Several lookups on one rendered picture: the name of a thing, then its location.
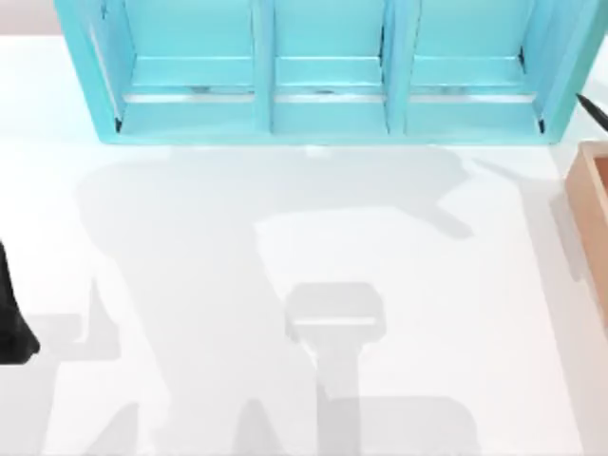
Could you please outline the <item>salmon-coloured shallow box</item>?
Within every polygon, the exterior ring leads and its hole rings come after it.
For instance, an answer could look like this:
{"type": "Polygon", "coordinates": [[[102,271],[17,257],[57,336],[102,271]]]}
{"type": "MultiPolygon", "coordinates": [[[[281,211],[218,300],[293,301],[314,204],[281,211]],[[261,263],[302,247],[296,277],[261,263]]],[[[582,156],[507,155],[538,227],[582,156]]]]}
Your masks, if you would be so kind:
{"type": "Polygon", "coordinates": [[[565,190],[593,280],[602,324],[608,328],[608,142],[585,141],[565,190]]]}

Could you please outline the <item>light blue rack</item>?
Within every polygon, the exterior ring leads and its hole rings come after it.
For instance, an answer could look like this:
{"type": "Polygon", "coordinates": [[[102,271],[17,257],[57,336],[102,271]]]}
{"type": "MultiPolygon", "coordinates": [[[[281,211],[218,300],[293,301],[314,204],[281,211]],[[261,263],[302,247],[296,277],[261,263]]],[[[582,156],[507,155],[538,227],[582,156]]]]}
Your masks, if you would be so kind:
{"type": "Polygon", "coordinates": [[[53,0],[113,144],[552,144],[608,0],[53,0]]]}

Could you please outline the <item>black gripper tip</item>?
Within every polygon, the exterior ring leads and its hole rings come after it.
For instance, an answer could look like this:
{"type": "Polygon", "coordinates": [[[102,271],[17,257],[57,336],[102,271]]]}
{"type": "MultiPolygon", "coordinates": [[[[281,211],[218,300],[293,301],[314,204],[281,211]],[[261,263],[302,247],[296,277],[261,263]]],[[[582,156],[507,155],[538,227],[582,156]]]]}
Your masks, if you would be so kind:
{"type": "Polygon", "coordinates": [[[0,366],[24,365],[40,349],[38,338],[18,307],[6,249],[0,241],[0,366]]]}

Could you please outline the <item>thin black pointed rod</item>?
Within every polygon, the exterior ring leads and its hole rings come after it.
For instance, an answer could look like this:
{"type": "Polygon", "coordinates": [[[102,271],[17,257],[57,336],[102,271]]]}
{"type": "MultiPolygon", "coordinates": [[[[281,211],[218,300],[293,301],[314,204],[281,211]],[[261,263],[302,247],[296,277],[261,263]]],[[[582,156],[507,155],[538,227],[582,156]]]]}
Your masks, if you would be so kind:
{"type": "Polygon", "coordinates": [[[578,94],[577,99],[586,113],[608,133],[608,114],[582,94],[578,94]]]}

